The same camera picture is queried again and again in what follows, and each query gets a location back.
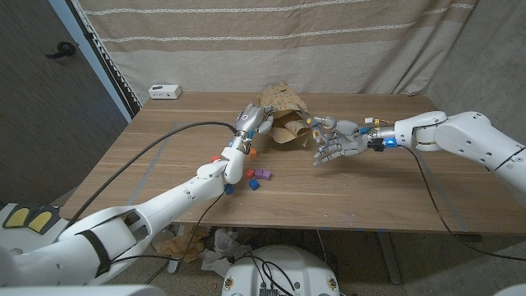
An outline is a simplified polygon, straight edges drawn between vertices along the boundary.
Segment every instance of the robotic arm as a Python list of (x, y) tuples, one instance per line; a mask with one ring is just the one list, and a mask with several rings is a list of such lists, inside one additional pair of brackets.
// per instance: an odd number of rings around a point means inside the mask
[[(427, 112), (388, 127), (377, 124), (359, 128), (356, 123), (332, 117), (307, 121), (319, 145), (314, 165), (342, 155), (357, 155), (367, 148), (379, 152), (397, 146), (415, 146), (421, 151), (446, 150), (484, 165), (526, 193), (524, 145), (498, 131), (486, 116), (477, 112), (450, 117), (441, 111)], [(331, 133), (324, 133), (322, 127)]]
[(123, 271), (152, 238), (197, 202), (218, 197), (224, 183), (242, 177), (244, 156), (254, 132), (267, 133), (274, 120), (271, 107), (249, 104), (239, 114), (238, 130), (222, 156), (197, 170), (194, 178), (137, 206), (101, 210), (66, 229), (56, 243), (12, 255), (0, 249), (0, 287), (103, 284)]

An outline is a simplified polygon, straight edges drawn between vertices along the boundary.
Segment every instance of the blue block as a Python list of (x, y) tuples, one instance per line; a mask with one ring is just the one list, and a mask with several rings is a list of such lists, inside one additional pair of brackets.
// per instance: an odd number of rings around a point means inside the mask
[(260, 183), (257, 182), (256, 179), (252, 179), (248, 182), (248, 186), (250, 186), (250, 188), (252, 188), (252, 190), (256, 190), (257, 188), (260, 187)]
[(232, 184), (224, 184), (224, 193), (226, 193), (227, 195), (233, 194)]

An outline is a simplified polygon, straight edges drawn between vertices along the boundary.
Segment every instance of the brown paper bag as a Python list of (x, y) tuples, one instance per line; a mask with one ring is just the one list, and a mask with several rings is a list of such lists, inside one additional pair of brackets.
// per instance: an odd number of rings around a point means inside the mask
[(310, 131), (307, 123), (294, 112), (308, 112), (307, 105), (285, 82), (281, 82), (279, 86), (268, 86), (257, 96), (257, 103), (260, 106), (272, 105), (277, 110), (274, 112), (275, 120), (269, 135), (279, 144), (294, 140)]

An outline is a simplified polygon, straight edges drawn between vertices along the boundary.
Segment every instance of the wooden table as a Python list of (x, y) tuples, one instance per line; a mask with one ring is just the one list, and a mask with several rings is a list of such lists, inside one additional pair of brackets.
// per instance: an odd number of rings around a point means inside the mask
[[(311, 115), (363, 123), (365, 117), (400, 120), (435, 110), (424, 96), (300, 94)], [(200, 121), (233, 123), (256, 94), (183, 94), (150, 100), (61, 209), (69, 219), (133, 155), (174, 126)], [(84, 216), (110, 206), (138, 204), (186, 182), (232, 138), (226, 127), (194, 127), (140, 157), (100, 194)], [(218, 226), (445, 232), (413, 157), (402, 148), (372, 150), (312, 166), (314, 141), (276, 144), (255, 135), (258, 157), (245, 168), (272, 171), (252, 191), (246, 179), (202, 220)], [(526, 234), (526, 214), (484, 167), (447, 152), (422, 152), (432, 192), (454, 231)], [(212, 201), (193, 206), (175, 223), (195, 223)]]

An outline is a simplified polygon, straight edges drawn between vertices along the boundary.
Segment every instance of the striped curtain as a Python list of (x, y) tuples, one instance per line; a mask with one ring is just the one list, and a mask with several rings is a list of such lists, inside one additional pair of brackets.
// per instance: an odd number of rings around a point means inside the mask
[(418, 93), (477, 0), (77, 0), (144, 102), (186, 92)]

